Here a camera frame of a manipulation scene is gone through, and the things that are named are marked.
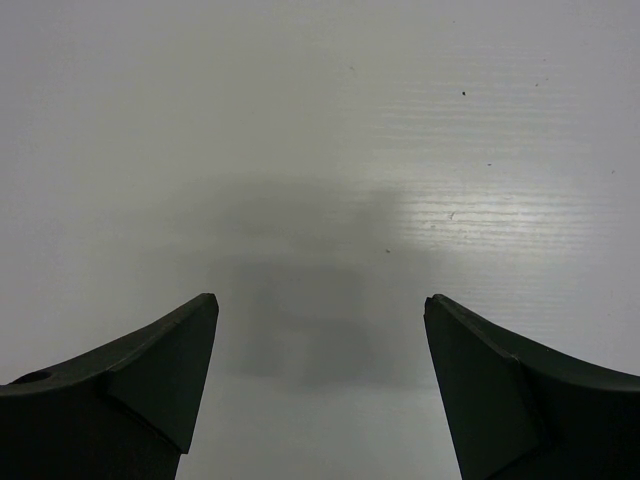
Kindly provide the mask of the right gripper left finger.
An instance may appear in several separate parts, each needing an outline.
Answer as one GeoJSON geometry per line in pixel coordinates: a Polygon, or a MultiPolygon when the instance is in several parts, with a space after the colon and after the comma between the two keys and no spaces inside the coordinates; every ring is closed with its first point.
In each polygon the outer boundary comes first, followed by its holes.
{"type": "Polygon", "coordinates": [[[4,479],[173,479],[189,452],[219,306],[159,320],[1,388],[4,479]]]}

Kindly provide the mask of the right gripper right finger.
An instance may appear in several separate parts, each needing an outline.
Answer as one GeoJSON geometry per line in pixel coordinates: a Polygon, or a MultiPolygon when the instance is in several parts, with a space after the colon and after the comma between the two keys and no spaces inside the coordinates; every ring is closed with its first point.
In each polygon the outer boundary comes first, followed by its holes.
{"type": "Polygon", "coordinates": [[[464,479],[636,479],[639,379],[427,298],[424,324],[464,479]]]}

